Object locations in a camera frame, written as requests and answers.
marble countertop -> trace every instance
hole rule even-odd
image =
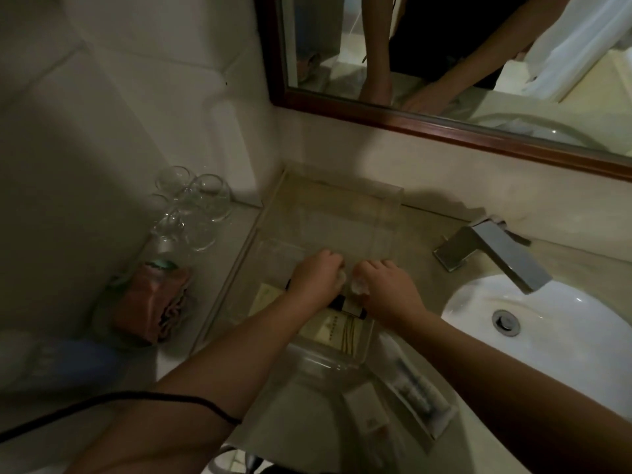
[[[328,209],[326,197],[320,194],[317,198],[322,216],[323,210]],[[345,199],[338,201],[335,209],[339,215]],[[357,199],[351,204],[358,208]],[[447,273],[432,256],[432,250],[465,222],[405,206],[400,208],[399,215],[401,223],[392,257],[414,279],[429,310],[440,314],[460,286],[476,278],[501,273],[482,253],[474,254],[465,266]],[[274,223],[282,222],[279,216],[278,213],[271,215]],[[359,232],[350,229],[348,224],[344,224],[345,229],[336,230],[331,222],[332,219],[328,219],[322,223],[322,233],[311,232],[310,235],[327,239],[329,244],[335,245],[332,249],[349,245],[349,233]],[[628,293],[632,264],[539,240],[534,240],[529,250],[554,279],[595,296],[632,324],[632,298]],[[391,421],[406,450],[400,472],[527,472],[438,372],[405,342],[399,342],[419,371],[459,408],[443,435],[429,444],[420,429],[392,406]],[[282,363],[276,373],[280,374],[281,381],[269,382],[228,442],[305,473],[356,471],[363,456],[339,392],[310,381]]]

toiletry package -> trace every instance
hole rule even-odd
[[[397,472],[397,460],[404,454],[403,441],[393,429],[373,384],[365,382],[345,391],[343,398],[368,461],[380,471]]]
[[[368,368],[404,404],[420,427],[438,439],[457,412],[406,357],[398,343],[381,332],[367,358]]]

chrome faucet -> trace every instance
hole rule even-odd
[[[525,294],[533,293],[552,278],[520,245],[531,241],[507,230],[498,216],[487,216],[459,229],[432,252],[448,272],[462,266],[477,250],[486,253]]]

bathroom sink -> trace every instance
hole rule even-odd
[[[588,294],[551,281],[525,295],[491,276],[461,287],[442,318],[632,419],[632,327]]]

